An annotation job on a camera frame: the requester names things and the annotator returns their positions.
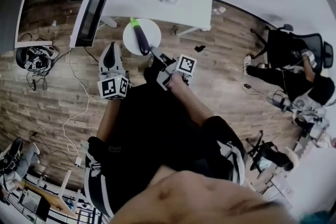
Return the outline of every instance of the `small black object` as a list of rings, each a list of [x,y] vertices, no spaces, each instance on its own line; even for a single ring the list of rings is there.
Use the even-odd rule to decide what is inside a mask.
[[[246,89],[251,89],[251,88],[252,88],[251,85],[249,85],[249,84],[244,84],[244,87],[245,87]]]
[[[35,79],[33,79],[32,90],[33,90],[34,92],[36,91],[36,82],[35,82]]]
[[[205,49],[205,46],[204,45],[202,45],[202,46],[196,46],[195,47],[195,50],[197,51],[197,52],[201,52],[202,50],[204,50]]]

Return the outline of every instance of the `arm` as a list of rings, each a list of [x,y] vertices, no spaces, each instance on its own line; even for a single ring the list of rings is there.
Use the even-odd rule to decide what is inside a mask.
[[[113,131],[115,122],[119,113],[121,100],[109,101],[105,109],[104,116],[100,122],[97,137],[103,142],[106,142],[109,138],[109,135]]]
[[[303,68],[304,68],[304,74],[306,75],[306,79],[310,82],[314,82],[315,73],[310,65],[308,56],[302,55],[302,60],[303,60]]]
[[[214,116],[214,113],[203,104],[183,82],[179,73],[172,74],[172,81],[167,87],[187,109],[190,118],[199,126],[202,126],[208,118]]]

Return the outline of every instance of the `charger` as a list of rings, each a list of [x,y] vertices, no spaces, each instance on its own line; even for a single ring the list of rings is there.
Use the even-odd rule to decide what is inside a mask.
[[[252,88],[251,85],[249,85],[249,84],[243,84],[243,86],[244,86],[246,89],[251,89],[251,88]]]

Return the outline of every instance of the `white round table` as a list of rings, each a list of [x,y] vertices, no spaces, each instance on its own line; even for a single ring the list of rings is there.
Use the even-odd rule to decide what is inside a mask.
[[[158,47],[161,42],[161,31],[158,25],[149,19],[137,19],[137,21],[146,35],[149,46]],[[142,55],[131,23],[127,24],[122,39],[127,50],[135,55]]]

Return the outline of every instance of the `hand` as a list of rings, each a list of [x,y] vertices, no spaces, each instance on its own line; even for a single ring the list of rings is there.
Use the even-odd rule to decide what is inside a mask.
[[[173,73],[171,75],[171,79],[172,79],[171,82],[169,82],[168,85],[166,86],[170,90],[176,87],[186,86],[186,84],[182,79],[182,75],[179,72]]]
[[[302,56],[303,61],[305,61],[305,60],[309,61],[309,57],[307,56],[307,54],[303,54],[301,56]]]

